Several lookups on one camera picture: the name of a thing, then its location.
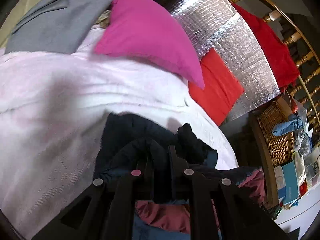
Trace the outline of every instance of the silver reflective sheet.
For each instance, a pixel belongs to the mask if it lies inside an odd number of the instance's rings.
[[[170,10],[191,40],[198,58],[214,48],[245,92],[226,121],[280,94],[269,63],[251,29],[228,0],[181,0]]]

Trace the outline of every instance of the pink pillow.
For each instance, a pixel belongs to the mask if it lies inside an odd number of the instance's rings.
[[[153,0],[113,0],[110,26],[95,53],[144,57],[204,88],[191,41],[170,13]]]

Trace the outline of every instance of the metal screw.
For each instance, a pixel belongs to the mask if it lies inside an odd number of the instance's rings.
[[[192,169],[185,169],[184,170],[184,174],[186,174],[186,175],[192,175],[192,174],[194,174],[195,172],[192,170]]]
[[[133,171],[131,171],[131,175],[132,176],[140,176],[141,175],[141,171],[140,170],[133,170]]]
[[[96,187],[100,187],[103,184],[103,180],[102,179],[95,179],[93,181],[93,185],[95,185]]]
[[[225,186],[230,186],[231,185],[231,180],[230,179],[222,179],[221,183]]]

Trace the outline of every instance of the red cloth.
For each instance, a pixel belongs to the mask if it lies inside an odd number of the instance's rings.
[[[290,56],[288,47],[281,42],[269,25],[262,19],[250,14],[239,5],[232,5],[247,22],[254,36],[256,36],[276,78],[278,87],[281,91],[284,91],[300,75]]]
[[[238,187],[248,187],[249,197],[255,203],[262,204],[265,195],[262,168],[254,171]],[[164,205],[138,200],[136,211],[139,217],[150,226],[162,228],[166,231],[190,234],[190,209],[188,204]]]
[[[219,126],[244,89],[214,49],[209,50],[200,64],[204,90],[189,82],[189,94]]]

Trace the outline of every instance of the white bed sheet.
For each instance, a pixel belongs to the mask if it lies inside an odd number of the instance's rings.
[[[72,55],[0,57],[0,208],[26,239],[92,182],[110,112],[138,114],[172,132],[190,123],[218,151],[217,169],[238,166],[186,81],[141,59],[92,54],[102,33],[92,29]]]

